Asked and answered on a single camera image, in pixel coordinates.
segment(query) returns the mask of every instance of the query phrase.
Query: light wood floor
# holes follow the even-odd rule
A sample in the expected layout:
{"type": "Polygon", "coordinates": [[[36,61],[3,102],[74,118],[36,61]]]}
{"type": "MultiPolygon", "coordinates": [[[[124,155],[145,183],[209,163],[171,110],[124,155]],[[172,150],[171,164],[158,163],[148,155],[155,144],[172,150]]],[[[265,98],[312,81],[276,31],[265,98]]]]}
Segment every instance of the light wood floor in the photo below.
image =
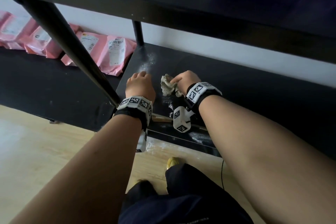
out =
{"type": "MultiPolygon", "coordinates": [[[[0,105],[0,224],[8,223],[93,134],[0,105]]],[[[136,180],[147,179],[159,194],[166,194],[164,174],[172,156],[185,159],[221,186],[221,158],[148,138],[147,151],[135,156],[127,189],[136,180]]],[[[225,163],[223,183],[254,223],[264,223],[225,163]]]]}

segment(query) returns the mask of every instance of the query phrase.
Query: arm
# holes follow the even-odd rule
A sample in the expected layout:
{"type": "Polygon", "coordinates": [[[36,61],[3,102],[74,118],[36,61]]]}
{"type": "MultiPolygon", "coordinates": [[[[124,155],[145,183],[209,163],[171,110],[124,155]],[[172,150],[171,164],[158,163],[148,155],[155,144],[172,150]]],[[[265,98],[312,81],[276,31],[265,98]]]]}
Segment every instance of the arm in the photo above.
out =
{"type": "MultiPolygon", "coordinates": [[[[154,101],[151,77],[128,79],[126,96],[154,101]]],[[[11,223],[116,223],[132,170],[140,119],[113,117],[11,223]]]]}
{"type": "MultiPolygon", "coordinates": [[[[173,81],[179,82],[184,93],[192,83],[200,82],[191,73],[173,81]]],[[[334,161],[279,124],[222,97],[205,98],[199,113],[246,197],[265,221],[336,222],[334,161]]]]}

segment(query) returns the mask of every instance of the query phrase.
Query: cable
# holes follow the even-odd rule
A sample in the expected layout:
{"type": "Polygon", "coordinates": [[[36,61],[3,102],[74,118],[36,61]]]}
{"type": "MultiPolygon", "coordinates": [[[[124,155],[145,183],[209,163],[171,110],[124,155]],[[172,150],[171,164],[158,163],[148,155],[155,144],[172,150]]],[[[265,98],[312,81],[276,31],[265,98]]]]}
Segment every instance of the cable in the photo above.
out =
{"type": "Polygon", "coordinates": [[[220,173],[220,177],[222,178],[222,187],[223,187],[223,189],[224,189],[224,185],[223,185],[223,165],[224,165],[224,160],[223,160],[223,162],[222,162],[222,171],[221,171],[221,173],[220,173]]]}

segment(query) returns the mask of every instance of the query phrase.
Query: pink mailing bag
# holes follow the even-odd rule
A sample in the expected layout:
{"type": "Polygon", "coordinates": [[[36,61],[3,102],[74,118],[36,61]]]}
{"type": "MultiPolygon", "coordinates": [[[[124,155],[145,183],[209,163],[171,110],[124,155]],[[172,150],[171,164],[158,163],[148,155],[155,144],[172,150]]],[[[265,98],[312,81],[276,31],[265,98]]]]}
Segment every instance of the pink mailing bag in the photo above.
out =
{"type": "Polygon", "coordinates": [[[0,41],[7,49],[24,50],[23,39],[38,27],[30,17],[11,15],[0,28],[0,41]]]}
{"type": "MultiPolygon", "coordinates": [[[[106,45],[107,35],[98,35],[95,33],[81,31],[78,31],[76,35],[85,47],[85,49],[88,51],[94,62],[97,64],[99,56],[103,51],[104,46],[106,45]]],[[[75,66],[75,63],[66,54],[63,58],[61,58],[61,61],[66,66],[75,66]]]]}
{"type": "Polygon", "coordinates": [[[0,10],[0,28],[5,23],[5,21],[11,16],[11,13],[0,10]]]}
{"type": "MultiPolygon", "coordinates": [[[[69,23],[76,33],[79,26],[69,23]]],[[[62,48],[51,39],[49,34],[39,26],[29,37],[23,39],[24,48],[29,54],[45,56],[49,59],[57,59],[62,53],[62,48]]]]}
{"type": "Polygon", "coordinates": [[[106,74],[118,76],[137,44],[130,39],[107,36],[107,43],[98,59],[99,69],[106,74]]]}

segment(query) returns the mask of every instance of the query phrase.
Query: black metal bar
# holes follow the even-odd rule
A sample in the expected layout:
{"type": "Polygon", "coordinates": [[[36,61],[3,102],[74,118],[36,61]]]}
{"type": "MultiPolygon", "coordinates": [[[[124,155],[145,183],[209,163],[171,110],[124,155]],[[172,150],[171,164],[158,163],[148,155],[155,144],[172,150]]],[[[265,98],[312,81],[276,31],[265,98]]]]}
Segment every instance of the black metal bar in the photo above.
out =
{"type": "Polygon", "coordinates": [[[53,3],[39,0],[15,0],[55,40],[73,62],[106,94],[114,106],[120,99],[89,53],[53,3]]]}
{"type": "Polygon", "coordinates": [[[133,23],[133,29],[134,29],[136,43],[137,43],[138,46],[143,46],[144,45],[144,36],[142,34],[141,22],[132,20],[132,23],[133,23]]]}

